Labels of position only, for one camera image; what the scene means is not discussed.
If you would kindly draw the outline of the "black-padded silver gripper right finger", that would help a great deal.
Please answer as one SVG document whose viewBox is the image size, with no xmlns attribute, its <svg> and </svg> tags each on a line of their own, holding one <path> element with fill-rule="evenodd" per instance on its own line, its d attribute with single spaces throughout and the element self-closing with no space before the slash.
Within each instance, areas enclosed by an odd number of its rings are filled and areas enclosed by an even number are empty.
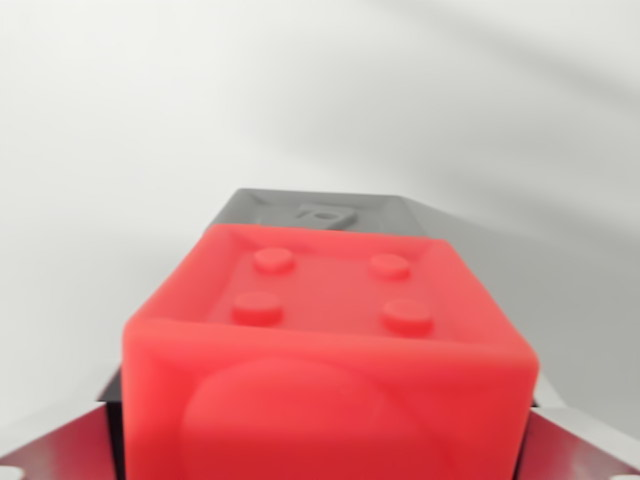
<svg viewBox="0 0 640 480">
<path fill-rule="evenodd" d="M 536 396 L 514 477 L 611 480 L 639 477 L 639 442 L 566 405 Z"/>
</svg>

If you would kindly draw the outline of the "black-padded silver gripper left finger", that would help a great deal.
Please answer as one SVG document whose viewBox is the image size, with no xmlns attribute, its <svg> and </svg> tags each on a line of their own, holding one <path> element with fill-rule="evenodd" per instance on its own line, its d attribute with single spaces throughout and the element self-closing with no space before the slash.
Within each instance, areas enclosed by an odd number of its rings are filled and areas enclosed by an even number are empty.
<svg viewBox="0 0 640 480">
<path fill-rule="evenodd" d="M 106 403 L 99 399 L 117 370 L 93 367 L 67 396 L 1 428 L 3 479 L 115 479 Z"/>
</svg>

